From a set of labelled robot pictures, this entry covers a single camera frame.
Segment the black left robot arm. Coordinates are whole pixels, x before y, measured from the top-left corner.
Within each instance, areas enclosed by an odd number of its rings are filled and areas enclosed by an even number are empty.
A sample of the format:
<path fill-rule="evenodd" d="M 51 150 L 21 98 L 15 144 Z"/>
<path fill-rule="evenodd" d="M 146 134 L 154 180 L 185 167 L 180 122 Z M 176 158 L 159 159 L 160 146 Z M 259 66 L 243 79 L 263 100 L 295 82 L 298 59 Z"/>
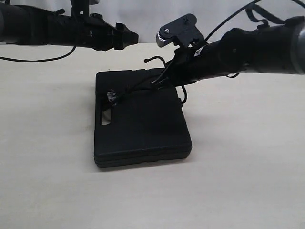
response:
<path fill-rule="evenodd" d="M 102 15 L 89 14 L 88 6 L 48 11 L 27 5 L 0 5 L 0 41 L 22 46 L 77 46 L 97 51 L 123 50 L 135 45 L 139 35 L 124 24 L 107 23 Z"/>

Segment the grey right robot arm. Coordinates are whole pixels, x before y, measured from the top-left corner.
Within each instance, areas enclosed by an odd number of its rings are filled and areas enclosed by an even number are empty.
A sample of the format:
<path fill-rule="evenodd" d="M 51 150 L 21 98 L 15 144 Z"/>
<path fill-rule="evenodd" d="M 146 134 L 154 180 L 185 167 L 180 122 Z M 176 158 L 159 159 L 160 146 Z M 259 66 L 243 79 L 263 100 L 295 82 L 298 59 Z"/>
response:
<path fill-rule="evenodd" d="M 233 28 L 219 41 L 177 49 L 172 60 L 151 82 L 155 89 L 193 84 L 203 79 L 240 73 L 305 73 L 305 18 L 254 31 Z"/>

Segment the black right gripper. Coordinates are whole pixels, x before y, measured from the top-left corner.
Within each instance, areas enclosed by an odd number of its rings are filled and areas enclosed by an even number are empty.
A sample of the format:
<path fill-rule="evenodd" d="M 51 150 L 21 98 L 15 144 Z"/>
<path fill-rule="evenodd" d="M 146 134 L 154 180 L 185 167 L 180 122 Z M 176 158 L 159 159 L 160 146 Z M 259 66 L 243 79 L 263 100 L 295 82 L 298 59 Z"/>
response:
<path fill-rule="evenodd" d="M 191 68 L 192 63 L 200 56 L 200 48 L 178 48 L 164 73 L 148 72 L 149 80 L 145 90 L 158 91 L 171 87 L 184 86 L 201 81 L 199 67 Z"/>

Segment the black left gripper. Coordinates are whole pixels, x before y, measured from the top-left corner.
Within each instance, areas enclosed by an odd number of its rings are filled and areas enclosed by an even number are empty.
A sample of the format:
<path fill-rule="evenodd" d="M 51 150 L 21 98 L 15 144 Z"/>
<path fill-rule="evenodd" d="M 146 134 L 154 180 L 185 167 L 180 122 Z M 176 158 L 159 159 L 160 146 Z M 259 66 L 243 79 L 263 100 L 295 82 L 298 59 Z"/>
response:
<path fill-rule="evenodd" d="M 123 23 L 117 22 L 115 26 L 112 26 L 103 19 L 101 14 L 90 14 L 85 19 L 85 25 L 89 29 L 92 48 L 96 51 L 123 50 L 139 42 L 137 33 L 126 28 Z"/>

